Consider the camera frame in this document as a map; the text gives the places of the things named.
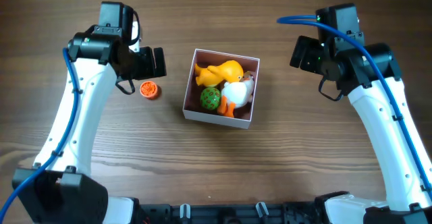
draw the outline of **orange ring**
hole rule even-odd
[[[156,83],[152,81],[143,82],[140,86],[140,93],[146,99],[155,99],[158,91]]]

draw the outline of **white box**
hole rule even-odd
[[[216,110],[208,111],[203,109],[200,105],[200,94],[204,90],[204,86],[198,86],[195,82],[194,66],[196,63],[200,67],[207,67],[209,65],[221,65],[229,60],[237,61],[243,70],[252,72],[254,76],[254,92],[252,103],[234,110],[234,118],[224,117],[217,114]],[[186,95],[183,103],[183,114],[186,119],[193,119],[197,121],[217,123],[220,125],[228,125],[237,128],[249,128],[252,120],[252,112],[254,109],[255,95],[258,83],[258,69],[259,59],[246,57],[241,55],[232,55],[228,53],[221,53],[215,51],[208,51],[204,49],[195,49],[192,66],[190,67],[188,87],[186,88]]]

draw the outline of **ball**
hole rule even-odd
[[[206,88],[200,97],[201,107],[208,110],[215,110],[221,104],[221,91],[216,88]]]

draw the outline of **wooden table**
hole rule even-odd
[[[51,129],[65,86],[61,48],[98,21],[106,0],[0,0],[0,203],[20,165],[30,167]],[[432,150],[432,0],[111,0],[140,14],[143,42],[165,49],[161,98],[115,89],[94,141],[92,176],[111,195],[141,203],[278,203],[349,190],[384,199],[380,168],[348,99],[317,92],[317,75],[289,66],[299,35],[276,24],[355,2],[368,44],[386,42],[403,71],[412,116]],[[249,130],[184,119],[195,48],[261,59]],[[326,90],[336,94],[334,85]],[[16,200],[6,217],[27,223]]]

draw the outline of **white toy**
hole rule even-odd
[[[220,115],[234,117],[234,109],[252,102],[254,78],[250,72],[246,72],[240,82],[226,82],[223,86],[221,105],[217,108]]]

